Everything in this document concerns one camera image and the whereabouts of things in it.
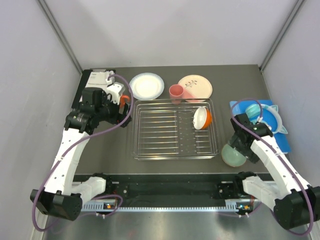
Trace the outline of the green ceramic bowl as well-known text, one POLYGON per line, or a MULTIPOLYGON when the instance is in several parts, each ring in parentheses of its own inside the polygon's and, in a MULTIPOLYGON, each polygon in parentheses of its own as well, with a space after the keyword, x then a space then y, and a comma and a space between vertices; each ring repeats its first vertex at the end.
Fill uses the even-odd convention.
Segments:
POLYGON ((243 156, 238 150, 225 144, 221 150, 222 160, 229 166, 237 168, 245 164, 246 157, 243 156))

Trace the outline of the orange mug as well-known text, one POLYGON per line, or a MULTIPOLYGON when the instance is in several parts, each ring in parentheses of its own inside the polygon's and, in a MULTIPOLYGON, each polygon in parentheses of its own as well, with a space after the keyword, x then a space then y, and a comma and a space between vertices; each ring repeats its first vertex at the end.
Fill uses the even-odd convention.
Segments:
POLYGON ((130 103, 130 102, 131 102, 131 98, 128 95, 123 94, 119 100, 119 107, 123 108, 125 106, 125 104, 130 103))

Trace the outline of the orange and white bowl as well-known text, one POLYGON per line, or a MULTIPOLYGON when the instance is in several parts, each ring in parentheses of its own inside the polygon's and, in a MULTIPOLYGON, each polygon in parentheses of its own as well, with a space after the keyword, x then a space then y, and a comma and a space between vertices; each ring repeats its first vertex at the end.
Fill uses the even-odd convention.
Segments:
POLYGON ((203 130, 209 127, 213 117, 211 112, 206 107, 199 107, 193 115, 193 127, 196 130, 203 130))

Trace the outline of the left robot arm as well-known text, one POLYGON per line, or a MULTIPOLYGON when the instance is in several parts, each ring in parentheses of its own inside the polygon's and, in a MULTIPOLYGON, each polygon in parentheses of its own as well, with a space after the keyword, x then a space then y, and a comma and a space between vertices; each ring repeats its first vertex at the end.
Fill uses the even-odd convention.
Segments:
POLYGON ((82 90, 77 107, 66 117, 62 140, 49 175, 39 189, 30 193, 32 209, 42 214, 69 221, 80 215, 82 207, 100 195, 109 198, 114 191, 108 178, 95 173, 83 183, 73 186, 81 155, 100 122, 125 127, 131 120, 130 105, 123 96, 125 86, 94 84, 82 90))

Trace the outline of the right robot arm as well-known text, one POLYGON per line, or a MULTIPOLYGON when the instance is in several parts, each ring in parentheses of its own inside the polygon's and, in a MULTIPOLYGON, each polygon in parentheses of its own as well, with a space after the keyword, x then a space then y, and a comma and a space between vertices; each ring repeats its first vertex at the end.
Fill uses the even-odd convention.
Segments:
POLYGON ((253 124, 245 113, 231 118, 234 135, 230 145, 245 159, 261 161, 276 186, 265 183, 251 171, 238 173, 233 192, 239 198, 251 195, 266 205, 285 230, 312 226, 320 219, 320 188, 313 187, 295 170, 264 123, 253 124))

